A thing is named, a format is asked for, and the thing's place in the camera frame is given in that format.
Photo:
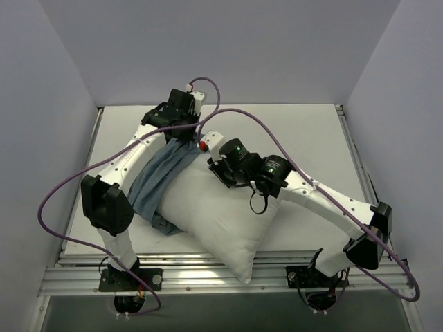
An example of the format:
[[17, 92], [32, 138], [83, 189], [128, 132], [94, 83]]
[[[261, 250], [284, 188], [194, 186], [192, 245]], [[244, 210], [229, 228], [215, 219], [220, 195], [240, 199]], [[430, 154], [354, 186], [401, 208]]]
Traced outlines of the white pillow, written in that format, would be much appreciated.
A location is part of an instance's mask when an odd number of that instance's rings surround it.
[[204, 156], [168, 181], [156, 211], [193, 237], [242, 283], [249, 283], [255, 254], [280, 200], [265, 201], [249, 187], [226, 187], [207, 168]]

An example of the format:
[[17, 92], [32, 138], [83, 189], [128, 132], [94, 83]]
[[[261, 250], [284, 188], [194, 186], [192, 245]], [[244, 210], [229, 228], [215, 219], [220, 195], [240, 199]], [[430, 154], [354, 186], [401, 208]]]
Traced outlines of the blue beige striped pillowcase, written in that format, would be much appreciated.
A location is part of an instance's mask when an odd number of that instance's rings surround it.
[[179, 234], [182, 230], [157, 212], [162, 196], [169, 184], [200, 154], [195, 141], [173, 138], [153, 155], [129, 189], [127, 198], [134, 213], [164, 235]]

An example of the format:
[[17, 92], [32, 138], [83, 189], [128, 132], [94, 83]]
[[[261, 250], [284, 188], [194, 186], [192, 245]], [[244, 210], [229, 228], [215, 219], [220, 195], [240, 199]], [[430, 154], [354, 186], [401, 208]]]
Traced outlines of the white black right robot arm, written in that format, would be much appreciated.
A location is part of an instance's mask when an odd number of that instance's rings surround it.
[[315, 180], [305, 180], [290, 162], [277, 155], [249, 152], [238, 138], [212, 134], [198, 143], [210, 153], [209, 170], [228, 188], [249, 187], [264, 199], [273, 197], [302, 206], [347, 235], [347, 241], [316, 252], [307, 269], [311, 283], [321, 286], [351, 266], [379, 267], [392, 230], [392, 208], [354, 200]]

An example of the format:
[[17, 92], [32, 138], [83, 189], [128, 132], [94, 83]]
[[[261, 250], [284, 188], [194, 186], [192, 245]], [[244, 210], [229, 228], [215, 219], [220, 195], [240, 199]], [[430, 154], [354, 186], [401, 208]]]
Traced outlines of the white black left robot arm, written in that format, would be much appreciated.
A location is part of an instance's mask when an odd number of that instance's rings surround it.
[[117, 270], [114, 280], [122, 289], [135, 288], [140, 273], [134, 268], [136, 256], [129, 236], [134, 209], [127, 195], [132, 183], [154, 154], [171, 138], [192, 139], [194, 129], [168, 129], [146, 135], [158, 128], [191, 125], [199, 121], [206, 94], [200, 91], [172, 89], [166, 102], [149, 110], [141, 119], [125, 152], [113, 158], [96, 176], [86, 175], [80, 184], [82, 209], [91, 225], [98, 230], [109, 265]]

